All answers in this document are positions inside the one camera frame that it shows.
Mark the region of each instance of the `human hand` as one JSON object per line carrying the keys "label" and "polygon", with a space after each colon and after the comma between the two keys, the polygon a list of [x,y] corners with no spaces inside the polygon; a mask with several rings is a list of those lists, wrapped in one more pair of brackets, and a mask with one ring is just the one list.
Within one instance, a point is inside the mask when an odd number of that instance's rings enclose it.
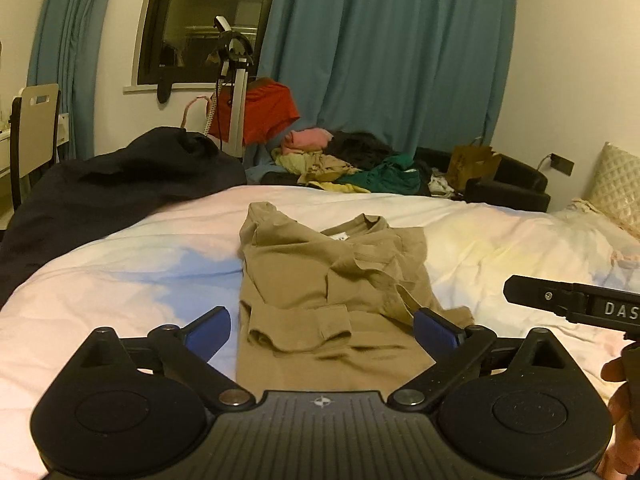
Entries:
{"label": "human hand", "polygon": [[[622,357],[606,363],[600,376],[612,383],[626,380]],[[609,401],[609,411],[616,425],[616,438],[598,467],[598,475],[605,480],[624,480],[626,475],[635,473],[640,465],[640,439],[631,427],[630,410],[629,386],[625,383]]]}

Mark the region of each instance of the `black clothing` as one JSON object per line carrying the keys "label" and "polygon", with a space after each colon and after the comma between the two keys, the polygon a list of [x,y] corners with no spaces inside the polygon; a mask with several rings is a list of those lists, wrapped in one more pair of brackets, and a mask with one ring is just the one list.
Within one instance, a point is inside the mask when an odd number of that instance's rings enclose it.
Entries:
{"label": "black clothing", "polygon": [[433,176],[433,170],[429,167],[428,164],[426,164],[422,160],[416,160],[416,159],[414,159],[413,167],[420,172],[420,189],[418,190],[416,195],[431,196],[431,190],[429,189],[429,184],[431,182],[431,177]]}
{"label": "black clothing", "polygon": [[332,132],[334,138],[324,150],[362,171],[371,171],[396,152],[369,132]]}
{"label": "black clothing", "polygon": [[161,206],[243,184],[242,163],[181,128],[155,128],[117,152],[53,166],[14,213],[0,244],[0,308],[54,258]]}
{"label": "black clothing", "polygon": [[299,175],[293,173],[270,171],[262,176],[260,184],[262,186],[300,186],[300,184],[298,184],[299,178]]}

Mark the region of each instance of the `black sofa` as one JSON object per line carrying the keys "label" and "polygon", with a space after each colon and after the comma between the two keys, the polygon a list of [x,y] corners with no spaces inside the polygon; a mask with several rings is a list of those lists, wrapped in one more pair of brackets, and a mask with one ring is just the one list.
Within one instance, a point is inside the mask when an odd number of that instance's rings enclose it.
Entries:
{"label": "black sofa", "polygon": [[[447,172],[451,153],[418,148],[415,159],[431,168]],[[546,212],[551,197],[545,193],[547,179],[535,168],[503,155],[493,180],[473,178],[466,183],[463,199],[520,211]]]}

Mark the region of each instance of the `green clothing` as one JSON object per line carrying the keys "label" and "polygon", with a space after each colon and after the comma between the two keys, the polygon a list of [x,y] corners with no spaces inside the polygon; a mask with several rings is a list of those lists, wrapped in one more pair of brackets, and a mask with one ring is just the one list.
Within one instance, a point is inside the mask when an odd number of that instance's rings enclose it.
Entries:
{"label": "green clothing", "polygon": [[420,189],[420,172],[413,166],[414,160],[408,155],[388,156],[373,170],[342,176],[335,183],[353,184],[372,193],[414,195]]}

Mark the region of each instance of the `screw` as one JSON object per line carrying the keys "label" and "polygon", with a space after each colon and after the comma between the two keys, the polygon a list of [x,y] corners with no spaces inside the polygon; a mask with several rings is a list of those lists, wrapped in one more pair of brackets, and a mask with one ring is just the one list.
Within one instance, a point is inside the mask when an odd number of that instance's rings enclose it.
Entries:
{"label": "screw", "polygon": [[218,396],[218,399],[227,406],[242,406],[251,400],[251,396],[244,390],[233,389],[225,390]]}
{"label": "screw", "polygon": [[418,390],[398,390],[394,393],[394,399],[402,406],[416,406],[424,402],[424,393]]}

